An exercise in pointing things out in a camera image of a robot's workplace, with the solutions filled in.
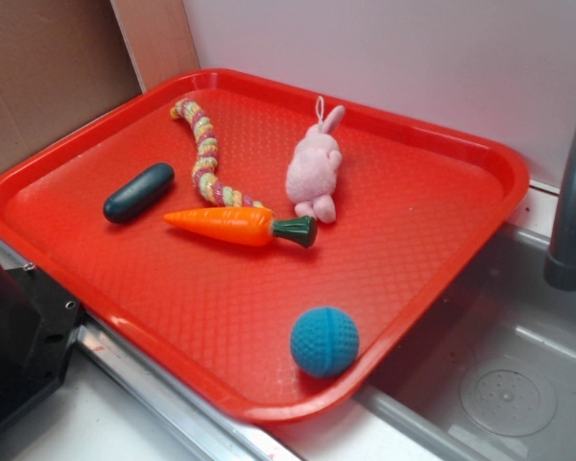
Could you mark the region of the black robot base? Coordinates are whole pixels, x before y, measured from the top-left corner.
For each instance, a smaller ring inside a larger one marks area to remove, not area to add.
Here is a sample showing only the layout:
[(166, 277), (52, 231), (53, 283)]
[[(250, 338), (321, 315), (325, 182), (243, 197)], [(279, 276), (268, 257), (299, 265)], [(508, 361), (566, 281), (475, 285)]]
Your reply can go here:
[(0, 432), (61, 387), (83, 316), (41, 269), (0, 263)]

